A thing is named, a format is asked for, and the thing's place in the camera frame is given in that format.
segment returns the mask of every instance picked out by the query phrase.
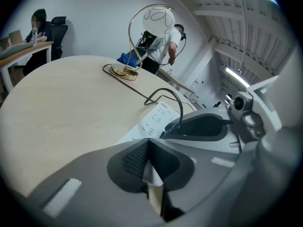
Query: blue object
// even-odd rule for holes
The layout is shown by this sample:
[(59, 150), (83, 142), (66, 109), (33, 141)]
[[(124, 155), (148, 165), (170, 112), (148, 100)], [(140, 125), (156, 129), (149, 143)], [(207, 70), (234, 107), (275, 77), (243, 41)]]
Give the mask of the blue object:
[[(127, 65), (128, 58), (129, 58), (129, 56), (127, 54), (122, 53), (121, 57), (119, 59), (117, 59), (117, 61)], [(129, 58), (128, 65), (131, 66), (131, 67), (136, 68), (137, 67), (137, 60), (135, 58), (132, 58), (132, 57)]]

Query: woman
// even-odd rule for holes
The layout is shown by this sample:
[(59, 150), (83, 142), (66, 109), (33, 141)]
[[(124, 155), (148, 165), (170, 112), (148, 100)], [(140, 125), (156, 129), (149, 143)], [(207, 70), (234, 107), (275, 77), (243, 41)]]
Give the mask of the woman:
[[(37, 42), (44, 42), (44, 41), (52, 41), (52, 23), (46, 21), (46, 11), (44, 9), (38, 9), (32, 15), (32, 28), (38, 28), (37, 33)], [(30, 31), (29, 35), (25, 39), (27, 43), (33, 41), (32, 38), (32, 31)], [(33, 70), (37, 69), (38, 67), (46, 64), (46, 49), (36, 52), (27, 62), (26, 66), (23, 69), (24, 76), (28, 75)]]

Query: white t-shirt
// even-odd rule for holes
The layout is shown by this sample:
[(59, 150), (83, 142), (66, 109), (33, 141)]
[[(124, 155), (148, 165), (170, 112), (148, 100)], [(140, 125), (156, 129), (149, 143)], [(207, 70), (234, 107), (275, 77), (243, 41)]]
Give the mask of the white t-shirt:
[(156, 38), (150, 48), (148, 49), (147, 57), (154, 59), (154, 61), (162, 64), (164, 57), (168, 52), (168, 46), (170, 42), (176, 43), (177, 47), (181, 40), (181, 34), (176, 29), (173, 28), (169, 34), (165, 35), (163, 38)]

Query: ceiling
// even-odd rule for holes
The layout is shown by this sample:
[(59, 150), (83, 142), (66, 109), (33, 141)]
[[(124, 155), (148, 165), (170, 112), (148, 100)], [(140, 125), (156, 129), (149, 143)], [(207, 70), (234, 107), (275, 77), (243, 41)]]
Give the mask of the ceiling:
[(250, 85), (280, 73), (294, 48), (295, 37), (278, 5), (270, 0), (193, 2), (196, 8), (191, 12), (206, 20), (216, 40), (214, 59), (224, 90), (233, 95), (245, 90), (225, 72), (225, 67), (241, 70)]

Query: curved metal lamp arm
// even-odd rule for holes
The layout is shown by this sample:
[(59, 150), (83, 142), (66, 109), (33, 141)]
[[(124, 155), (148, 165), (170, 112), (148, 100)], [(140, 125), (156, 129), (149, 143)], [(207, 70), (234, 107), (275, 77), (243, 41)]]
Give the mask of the curved metal lamp arm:
[(136, 52), (139, 60), (140, 60), (140, 66), (139, 68), (136, 68), (136, 69), (133, 69), (133, 68), (130, 68), (129, 66), (124, 66), (124, 70), (131, 70), (131, 71), (136, 71), (136, 70), (139, 70), (141, 67), (142, 67), (142, 59), (141, 59), (141, 56), (139, 55), (135, 45), (133, 44), (133, 41), (131, 39), (131, 25), (132, 25), (132, 22), (133, 22), (133, 19), (141, 12), (143, 11), (144, 9), (147, 9), (147, 8), (150, 8), (150, 7), (165, 7), (165, 8), (168, 8), (168, 9), (174, 9), (172, 6), (169, 6), (169, 5), (165, 5), (165, 4), (151, 4), (151, 5), (148, 5), (146, 7), (144, 7), (143, 9), (140, 9), (138, 12), (136, 12), (134, 14), (134, 16), (132, 17), (131, 21), (129, 22), (129, 26), (128, 26), (128, 37), (129, 37), (129, 41), (132, 45), (132, 47), (134, 48), (134, 51)]

